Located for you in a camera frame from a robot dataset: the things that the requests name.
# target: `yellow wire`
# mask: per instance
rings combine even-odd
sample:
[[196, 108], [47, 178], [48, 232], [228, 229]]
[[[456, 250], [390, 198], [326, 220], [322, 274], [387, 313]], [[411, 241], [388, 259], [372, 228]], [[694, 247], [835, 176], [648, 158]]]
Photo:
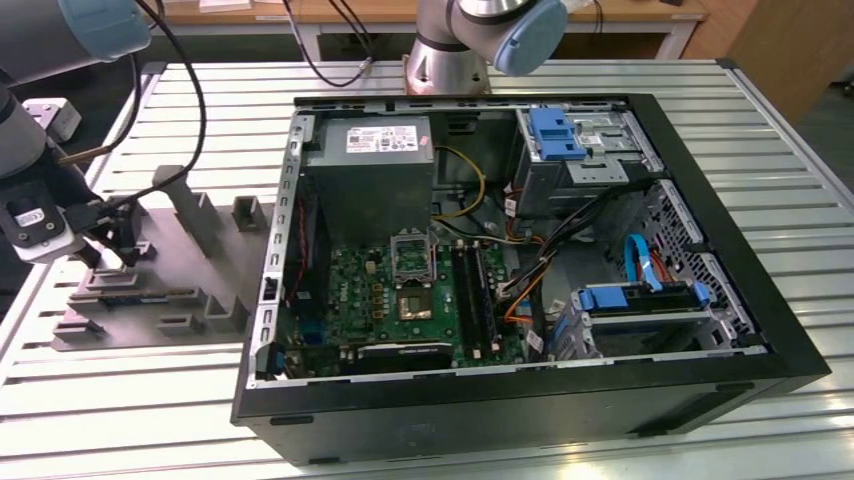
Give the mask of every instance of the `yellow wire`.
[[456, 212], [452, 213], [446, 213], [443, 215], [434, 215], [432, 218], [435, 220], [446, 220], [448, 218], [456, 218], [456, 217], [462, 217], [463, 215], [466, 215], [468, 212], [471, 212], [475, 208], [478, 208], [478, 205], [480, 205], [480, 203], [483, 202], [483, 198], [486, 197], [486, 176], [483, 175], [483, 172], [480, 171], [480, 169], [478, 168], [478, 165], [475, 164], [475, 162], [471, 160], [471, 158], [468, 158], [466, 156], [466, 154], [463, 154], [463, 152], [460, 152], [459, 150], [456, 150], [452, 147], [446, 147], [442, 145], [438, 145], [436, 150], [447, 150], [448, 152], [451, 152], [454, 155], [456, 155], [459, 158], [462, 158], [463, 160], [466, 160], [466, 162], [468, 163], [468, 165], [471, 166], [471, 169], [475, 171], [475, 173], [478, 174], [478, 181], [480, 182], [480, 191], [478, 192], [478, 198], [475, 198], [475, 201], [471, 205], [468, 205], [466, 208], [463, 208], [462, 210], [458, 210]]

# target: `green circuit board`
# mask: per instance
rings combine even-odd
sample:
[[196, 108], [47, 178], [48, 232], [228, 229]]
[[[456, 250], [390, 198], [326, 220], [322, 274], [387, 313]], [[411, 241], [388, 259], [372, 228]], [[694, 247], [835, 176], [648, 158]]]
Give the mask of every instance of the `green circuit board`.
[[[522, 361], [522, 344], [515, 329], [502, 335], [498, 353], [488, 352], [479, 359], [466, 355], [451, 256], [451, 246], [436, 246], [436, 280], [430, 288], [398, 288], [392, 281], [388, 247], [332, 251], [330, 311], [323, 332], [327, 348], [304, 352], [316, 376], [338, 374], [335, 365], [342, 350], [378, 343], [450, 343], [454, 346], [454, 367], [506, 365]], [[500, 249], [483, 249], [482, 258], [490, 282], [506, 281]], [[419, 314], [427, 315], [424, 312], [430, 318], [418, 318]]]

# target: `wire bundle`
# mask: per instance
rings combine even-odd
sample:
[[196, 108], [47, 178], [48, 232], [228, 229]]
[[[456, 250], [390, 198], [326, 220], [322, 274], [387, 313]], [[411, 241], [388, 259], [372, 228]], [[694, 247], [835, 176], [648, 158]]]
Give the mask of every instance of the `wire bundle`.
[[599, 214], [604, 210], [604, 207], [611, 202], [611, 200], [618, 197], [638, 191], [646, 190], [655, 179], [644, 178], [642, 180], [636, 180], [626, 185], [620, 185], [616, 187], [611, 187], [607, 189], [596, 198], [594, 198], [590, 202], [587, 202], [582, 208], [579, 208], [558, 225], [554, 229], [548, 237], [546, 238], [543, 245], [536, 253], [536, 261], [534, 264], [520, 272], [514, 278], [510, 279], [507, 284], [503, 287], [503, 291], [508, 291], [515, 288], [518, 285], [523, 284], [526, 281], [528, 282], [526, 288], [522, 290], [519, 295], [515, 297], [510, 308], [504, 312], [504, 322], [519, 322], [524, 321], [524, 317], [514, 316], [514, 312], [522, 303], [522, 300], [530, 295], [534, 287], [543, 280], [546, 276], [546, 271], [548, 270], [548, 266], [551, 265], [551, 260], [558, 253], [558, 249], [560, 245], [566, 241], [572, 238], [572, 236], [580, 233], [587, 227], [592, 225]]
[[[344, 9], [350, 13], [350, 15], [352, 15], [352, 20], [344, 14], [344, 11], [342, 10], [342, 7], [338, 5], [338, 3], [335, 3], [336, 1], [342, 2]], [[328, 2], [330, 2], [330, 5], [332, 5], [332, 8], [335, 9], [340, 17], [344, 19], [344, 21], [350, 25], [350, 28], [352, 29], [352, 32], [356, 35], [356, 39], [359, 40], [359, 43], [362, 44], [362, 47], [364, 48], [364, 53], [366, 53], [366, 59], [359, 65], [359, 71], [352, 76], [352, 78], [344, 82], [336, 82], [334, 80], [330, 80], [330, 78], [327, 78], [323, 75], [323, 73], [320, 73], [320, 70], [315, 65], [311, 55], [308, 55], [308, 50], [306, 49], [306, 43], [303, 42], [303, 35], [300, 34], [300, 31], [299, 31], [299, 24], [293, 16], [293, 9], [291, 8], [291, 2], [289, 0], [281, 0], [281, 4], [284, 5], [284, 10], [288, 13], [288, 23], [291, 24], [293, 38], [296, 39], [296, 46], [299, 48], [300, 53], [303, 54], [306, 63], [308, 63], [308, 68], [311, 68], [311, 71], [315, 72], [315, 75], [323, 81], [323, 83], [326, 83], [327, 85], [335, 88], [344, 88], [352, 85], [363, 77], [364, 72], [367, 71], [368, 67], [374, 63], [374, 42], [371, 40], [371, 35], [368, 34], [367, 28], [364, 28], [364, 24], [359, 19], [359, 16], [352, 11], [352, 8], [350, 8], [350, 4], [347, 3], [347, 0], [328, 0]]]

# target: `blue plastic clip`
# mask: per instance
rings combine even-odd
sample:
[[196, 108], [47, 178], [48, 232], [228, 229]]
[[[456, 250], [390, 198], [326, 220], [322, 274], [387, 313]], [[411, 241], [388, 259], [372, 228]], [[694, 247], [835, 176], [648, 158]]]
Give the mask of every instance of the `blue plastic clip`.
[[587, 289], [599, 308], [626, 308], [628, 300], [623, 287], [592, 287]]
[[650, 247], [646, 244], [643, 235], [632, 233], [626, 237], [626, 247], [623, 256], [626, 257], [626, 278], [630, 282], [638, 281], [638, 273], [635, 268], [634, 251], [638, 250], [638, 261], [640, 262], [640, 271], [643, 272], [643, 280], [650, 284], [654, 292], [662, 291], [662, 284], [652, 270], [652, 258], [650, 257]]
[[575, 142], [575, 125], [559, 108], [528, 110], [531, 134], [539, 143], [543, 160], [583, 160], [587, 149]]
[[704, 307], [711, 303], [711, 294], [708, 293], [708, 288], [706, 288], [704, 283], [694, 282], [694, 295], [696, 295], [700, 306]]
[[590, 311], [596, 306], [595, 302], [592, 301], [592, 294], [590, 293], [590, 290], [579, 290], [578, 299], [582, 302], [582, 310]]

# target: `label sticker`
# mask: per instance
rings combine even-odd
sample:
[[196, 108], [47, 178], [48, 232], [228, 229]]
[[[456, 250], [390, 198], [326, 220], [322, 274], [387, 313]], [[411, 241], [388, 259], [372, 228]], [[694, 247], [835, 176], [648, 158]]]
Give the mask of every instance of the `label sticker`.
[[528, 330], [526, 341], [528, 342], [528, 345], [531, 345], [531, 348], [536, 350], [538, 353], [543, 353], [543, 339], [539, 338], [539, 335], [536, 335], [534, 330]]
[[504, 213], [508, 217], [516, 216], [516, 201], [512, 198], [504, 199]]
[[602, 145], [602, 137], [599, 135], [579, 135], [578, 141], [584, 145]]
[[15, 222], [21, 228], [27, 228], [31, 225], [35, 225], [41, 220], [44, 220], [44, 210], [41, 210], [40, 208], [21, 213], [20, 215], [15, 215]]
[[347, 130], [347, 153], [416, 152], [415, 125]]
[[560, 312], [563, 312], [564, 308], [566, 308], [566, 302], [562, 302], [560, 300], [558, 300], [555, 298], [551, 301], [551, 306], [548, 307], [548, 314], [550, 315], [558, 315], [558, 314], [560, 314]]

